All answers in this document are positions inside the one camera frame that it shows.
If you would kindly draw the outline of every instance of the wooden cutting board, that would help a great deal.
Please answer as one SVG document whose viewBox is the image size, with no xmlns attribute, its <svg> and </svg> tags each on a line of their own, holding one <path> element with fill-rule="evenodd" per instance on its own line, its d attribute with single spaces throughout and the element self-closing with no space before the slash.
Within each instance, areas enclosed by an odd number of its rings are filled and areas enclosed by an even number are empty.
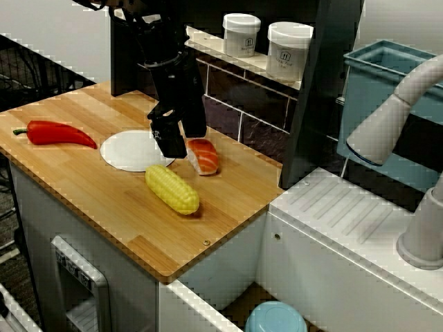
<svg viewBox="0 0 443 332">
<path fill-rule="evenodd" d="M 96 84 L 0 113 L 0 152 L 160 282 L 184 273 L 239 232 L 283 193 L 281 164 L 208 128 L 219 171 L 199 176 L 186 160 L 168 166 L 199 193 L 199 210 L 178 214 L 145 184 L 144 172 L 114 169 L 99 149 L 33 145 L 13 129 L 31 120 L 67 123 L 100 146 L 115 133 L 149 129 L 157 101 L 139 91 L 117 98 Z"/>
</svg>

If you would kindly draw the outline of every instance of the white jar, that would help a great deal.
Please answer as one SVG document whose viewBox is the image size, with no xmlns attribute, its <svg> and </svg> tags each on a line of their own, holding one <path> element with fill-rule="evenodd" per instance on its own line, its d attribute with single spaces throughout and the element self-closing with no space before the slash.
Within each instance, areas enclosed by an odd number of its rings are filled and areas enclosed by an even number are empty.
<svg viewBox="0 0 443 332">
<path fill-rule="evenodd" d="M 249 14 L 227 14 L 223 18 L 224 52 L 231 57 L 252 57 L 261 21 Z"/>
<path fill-rule="evenodd" d="M 269 26 L 269 51 L 266 72 L 280 80 L 295 82 L 303 71 L 314 28 L 294 22 L 275 22 Z"/>
</svg>

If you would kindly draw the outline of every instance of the faucet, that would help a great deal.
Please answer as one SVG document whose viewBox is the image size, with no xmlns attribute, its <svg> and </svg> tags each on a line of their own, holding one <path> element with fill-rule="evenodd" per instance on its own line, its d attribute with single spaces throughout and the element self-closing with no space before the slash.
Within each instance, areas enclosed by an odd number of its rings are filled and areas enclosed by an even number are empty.
<svg viewBox="0 0 443 332">
<path fill-rule="evenodd" d="M 425 92 L 443 80 L 443 55 L 413 69 L 394 93 L 347 138 L 347 147 L 360 159 L 382 166 L 392 153 L 411 107 Z M 424 195 L 397 252 L 412 266 L 437 270 L 443 266 L 443 173 Z"/>
</svg>

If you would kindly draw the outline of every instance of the sushi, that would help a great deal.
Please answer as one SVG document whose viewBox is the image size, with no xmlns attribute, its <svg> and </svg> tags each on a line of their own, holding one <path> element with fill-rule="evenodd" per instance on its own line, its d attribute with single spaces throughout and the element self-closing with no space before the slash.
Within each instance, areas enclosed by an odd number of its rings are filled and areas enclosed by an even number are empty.
<svg viewBox="0 0 443 332">
<path fill-rule="evenodd" d="M 199 175 L 214 174 L 219 167 L 219 160 L 214 145 L 204 138 L 195 138 L 186 143 L 188 160 Z"/>
</svg>

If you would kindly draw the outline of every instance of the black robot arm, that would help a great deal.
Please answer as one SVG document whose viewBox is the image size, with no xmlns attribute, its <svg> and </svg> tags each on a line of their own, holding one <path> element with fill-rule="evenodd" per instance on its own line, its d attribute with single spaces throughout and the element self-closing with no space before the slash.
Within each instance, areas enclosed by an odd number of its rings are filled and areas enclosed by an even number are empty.
<svg viewBox="0 0 443 332">
<path fill-rule="evenodd" d="M 117 19 L 114 10 L 122 9 L 159 97 L 159 103 L 147 116 L 152 121 L 152 133 L 165 157 L 185 158 L 186 146 L 179 121 L 186 137 L 206 135 L 201 99 L 204 88 L 193 51 L 184 44 L 188 39 L 186 27 L 175 17 L 172 6 L 166 0 L 149 5 L 144 0 L 74 1 L 95 10 L 108 6 L 112 19 Z"/>
</svg>

